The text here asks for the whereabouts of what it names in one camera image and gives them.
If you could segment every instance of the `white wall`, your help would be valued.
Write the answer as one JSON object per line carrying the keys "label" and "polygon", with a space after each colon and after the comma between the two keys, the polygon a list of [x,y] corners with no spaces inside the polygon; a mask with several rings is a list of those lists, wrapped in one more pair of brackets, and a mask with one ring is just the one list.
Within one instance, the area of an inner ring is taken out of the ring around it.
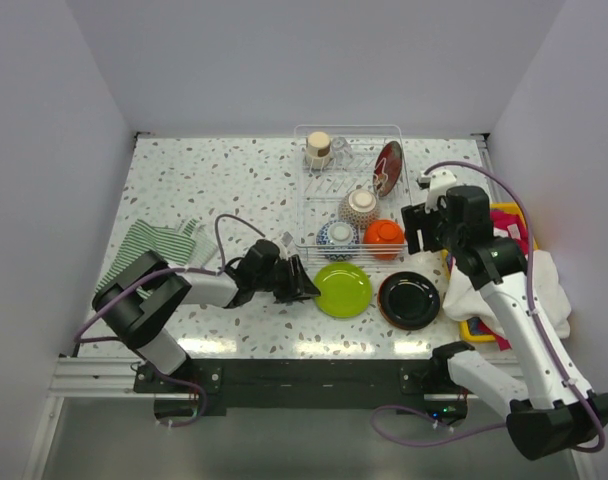
{"label": "white wall", "polygon": [[88,308],[129,129],[63,0],[0,0],[0,480]]}
{"label": "white wall", "polygon": [[[608,391],[608,0],[566,2],[490,147],[553,252],[575,312],[571,353]],[[608,446],[595,458],[608,479]]]}
{"label": "white wall", "polygon": [[67,0],[138,130],[488,132],[563,0]]}

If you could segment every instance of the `dish rack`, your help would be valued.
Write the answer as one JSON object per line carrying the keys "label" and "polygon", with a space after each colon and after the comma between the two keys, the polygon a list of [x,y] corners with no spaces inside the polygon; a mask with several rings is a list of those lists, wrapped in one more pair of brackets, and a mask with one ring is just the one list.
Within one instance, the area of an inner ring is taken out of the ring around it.
{"label": "dish rack", "polygon": [[[352,149],[350,156],[333,159],[323,169],[313,169],[304,160],[306,138],[317,131],[326,132],[331,139],[344,137]],[[364,188],[374,192],[373,171],[384,145],[396,140],[402,145],[402,132],[395,125],[299,125],[295,128],[294,160],[297,183],[297,234],[295,245],[300,257],[308,264],[328,263],[326,255],[352,255],[351,263],[386,268],[395,266],[398,256],[406,251],[402,245],[363,245],[364,230],[358,229],[357,246],[316,245],[319,229],[330,220],[337,219],[340,200],[349,192]],[[393,220],[404,228],[401,209],[411,204],[406,165],[393,190],[379,198],[380,218]],[[380,260],[374,254],[393,254],[392,260]]]}

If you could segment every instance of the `table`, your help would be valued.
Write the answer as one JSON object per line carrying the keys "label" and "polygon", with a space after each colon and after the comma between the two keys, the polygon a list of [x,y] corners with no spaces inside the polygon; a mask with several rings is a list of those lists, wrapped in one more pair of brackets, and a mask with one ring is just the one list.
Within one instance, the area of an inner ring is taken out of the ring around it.
{"label": "table", "polygon": [[[421,203],[418,172],[442,160],[481,165],[473,139],[404,139],[412,203]],[[220,213],[250,221],[267,237],[295,232],[296,182],[290,138],[138,138],[133,162],[102,266],[108,270],[130,225],[138,218],[151,225],[176,226],[197,218],[212,232]],[[458,171],[458,178],[489,192],[484,178]],[[257,235],[244,225],[222,221],[228,258],[242,255]],[[404,255],[394,267],[369,267],[374,294],[369,308],[349,320],[335,320],[314,302],[274,304],[271,294],[256,294],[238,309],[207,305],[181,306],[166,325],[169,333],[194,358],[428,358],[434,347],[459,340],[455,322],[440,312],[428,327],[407,332],[389,325],[380,315],[375,294],[384,278],[399,270],[416,271],[435,283],[444,295],[448,281],[439,254]],[[207,267],[215,269],[219,257]],[[307,268],[311,278],[319,267]],[[101,321],[88,336],[110,335]],[[489,357],[510,357],[494,345],[481,345]],[[80,357],[131,358],[121,343],[81,346]]]}

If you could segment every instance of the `striped towel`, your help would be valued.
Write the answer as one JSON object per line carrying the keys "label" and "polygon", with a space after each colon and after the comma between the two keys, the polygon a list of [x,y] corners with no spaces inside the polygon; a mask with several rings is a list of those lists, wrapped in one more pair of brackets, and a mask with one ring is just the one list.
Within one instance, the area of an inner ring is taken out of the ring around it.
{"label": "striped towel", "polygon": [[197,227],[195,219],[183,223],[178,229],[153,227],[144,220],[136,220],[126,232],[111,268],[100,280],[96,291],[148,250],[154,250],[167,262],[202,267],[215,255],[217,246],[202,226]]}

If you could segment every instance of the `orange bowl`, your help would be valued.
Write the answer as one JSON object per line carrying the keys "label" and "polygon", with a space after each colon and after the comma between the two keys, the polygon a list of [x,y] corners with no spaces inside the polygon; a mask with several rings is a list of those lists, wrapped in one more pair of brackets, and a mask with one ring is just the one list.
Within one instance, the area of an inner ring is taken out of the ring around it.
{"label": "orange bowl", "polygon": [[375,258],[380,260],[393,260],[403,249],[401,245],[404,245],[404,231],[392,220],[376,220],[366,229],[363,243],[378,246],[400,245],[395,252],[390,249],[387,249],[386,252],[382,252],[383,249],[374,249],[371,252]]}

